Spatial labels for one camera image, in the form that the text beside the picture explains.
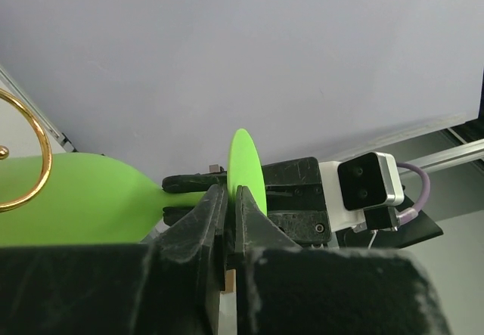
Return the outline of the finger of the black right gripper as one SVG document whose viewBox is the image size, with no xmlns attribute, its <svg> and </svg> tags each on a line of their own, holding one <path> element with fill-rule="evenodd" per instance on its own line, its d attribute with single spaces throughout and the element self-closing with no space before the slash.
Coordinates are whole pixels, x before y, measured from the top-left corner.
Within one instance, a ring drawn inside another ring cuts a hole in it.
<svg viewBox="0 0 484 335">
<path fill-rule="evenodd" d="M 227 172 L 193 175 L 173 175 L 163 179 L 162 188 L 171 194 L 207 191 L 212 185 L 225 185 Z"/>
<path fill-rule="evenodd" d="M 163 222 L 168 226 L 173 226 L 193 208 L 193 206 L 166 206 L 163 208 Z"/>
</svg>

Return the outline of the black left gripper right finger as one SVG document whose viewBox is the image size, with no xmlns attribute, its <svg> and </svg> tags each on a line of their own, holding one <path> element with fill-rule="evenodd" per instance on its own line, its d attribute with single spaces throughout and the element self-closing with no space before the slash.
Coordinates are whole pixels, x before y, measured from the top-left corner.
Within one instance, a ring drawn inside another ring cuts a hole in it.
<svg viewBox="0 0 484 335">
<path fill-rule="evenodd" d="M 424 268 L 401 250 L 303 249 L 237 189 L 240 334 L 448 334 Z"/>
</svg>

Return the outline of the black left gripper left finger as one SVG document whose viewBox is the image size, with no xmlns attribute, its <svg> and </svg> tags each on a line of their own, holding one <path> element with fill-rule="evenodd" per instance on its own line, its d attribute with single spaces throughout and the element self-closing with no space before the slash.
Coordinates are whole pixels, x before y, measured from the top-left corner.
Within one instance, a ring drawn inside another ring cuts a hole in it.
<svg viewBox="0 0 484 335">
<path fill-rule="evenodd" d="M 228 190 L 150 243 L 1 251 L 3 334 L 215 334 Z"/>
</svg>

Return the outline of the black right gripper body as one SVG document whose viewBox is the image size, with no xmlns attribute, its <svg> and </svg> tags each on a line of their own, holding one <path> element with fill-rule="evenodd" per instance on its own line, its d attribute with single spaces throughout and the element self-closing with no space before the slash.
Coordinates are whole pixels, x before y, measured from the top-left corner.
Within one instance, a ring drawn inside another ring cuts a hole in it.
<svg viewBox="0 0 484 335">
<path fill-rule="evenodd" d="M 332 238 L 319 162 L 305 157 L 264 165 L 268 218 L 296 243 Z"/>
</svg>

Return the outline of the green wine glass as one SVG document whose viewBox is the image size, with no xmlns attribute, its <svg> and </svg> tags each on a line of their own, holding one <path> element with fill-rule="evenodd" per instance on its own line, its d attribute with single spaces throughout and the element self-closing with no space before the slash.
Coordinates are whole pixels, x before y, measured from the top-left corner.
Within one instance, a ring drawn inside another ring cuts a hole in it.
<svg viewBox="0 0 484 335">
<path fill-rule="evenodd" d="M 249 132 L 238 129 L 228 155 L 231 202 L 247 186 L 267 216 L 262 166 Z M 1 248 L 138 243 L 166 206 L 196 206 L 204 192 L 171 194 L 130 165 L 87 153 L 54 154 L 51 177 L 27 204 L 1 212 Z"/>
</svg>

